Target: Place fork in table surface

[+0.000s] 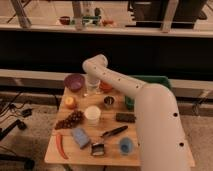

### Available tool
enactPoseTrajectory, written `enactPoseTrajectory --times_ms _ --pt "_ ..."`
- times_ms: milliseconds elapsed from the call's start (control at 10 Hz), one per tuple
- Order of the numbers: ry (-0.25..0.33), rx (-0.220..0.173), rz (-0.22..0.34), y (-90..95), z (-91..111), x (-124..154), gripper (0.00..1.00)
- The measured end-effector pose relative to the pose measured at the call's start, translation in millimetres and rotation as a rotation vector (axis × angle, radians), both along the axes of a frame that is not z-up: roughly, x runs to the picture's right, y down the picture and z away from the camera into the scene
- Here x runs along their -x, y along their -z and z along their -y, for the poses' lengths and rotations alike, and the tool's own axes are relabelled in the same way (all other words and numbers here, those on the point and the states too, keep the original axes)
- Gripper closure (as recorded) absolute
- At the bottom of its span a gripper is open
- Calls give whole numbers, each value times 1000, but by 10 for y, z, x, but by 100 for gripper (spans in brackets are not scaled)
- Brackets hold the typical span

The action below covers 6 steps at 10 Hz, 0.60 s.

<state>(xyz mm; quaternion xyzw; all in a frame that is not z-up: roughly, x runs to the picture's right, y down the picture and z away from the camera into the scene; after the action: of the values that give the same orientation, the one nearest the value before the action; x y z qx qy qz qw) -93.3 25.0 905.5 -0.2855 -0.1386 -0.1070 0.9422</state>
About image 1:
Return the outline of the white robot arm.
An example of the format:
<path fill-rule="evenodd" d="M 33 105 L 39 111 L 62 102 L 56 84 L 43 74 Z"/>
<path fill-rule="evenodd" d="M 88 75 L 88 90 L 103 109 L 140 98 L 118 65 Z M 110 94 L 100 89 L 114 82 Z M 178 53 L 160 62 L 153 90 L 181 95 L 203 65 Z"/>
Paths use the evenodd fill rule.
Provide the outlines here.
<path fill-rule="evenodd" d="M 191 171 L 187 140 L 172 91 L 110 70 L 107 65 L 107 58 L 99 54 L 85 60 L 82 68 L 90 86 L 104 81 L 134 100 L 141 171 Z"/>

